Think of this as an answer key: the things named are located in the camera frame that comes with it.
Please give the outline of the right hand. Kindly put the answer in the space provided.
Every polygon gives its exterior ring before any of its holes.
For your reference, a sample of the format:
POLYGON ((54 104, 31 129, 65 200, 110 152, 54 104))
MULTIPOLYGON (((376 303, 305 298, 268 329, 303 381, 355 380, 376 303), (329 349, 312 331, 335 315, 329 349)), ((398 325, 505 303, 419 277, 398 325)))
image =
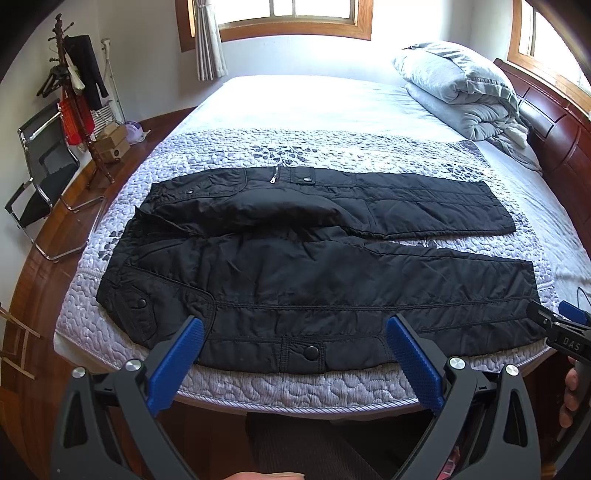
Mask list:
POLYGON ((569 357, 568 360, 573 367, 568 371, 565 377, 563 404, 559 411, 559 423, 564 429, 571 427, 574 415, 577 413, 580 406, 580 400, 578 398, 580 375, 575 368, 576 360, 572 357, 569 357))

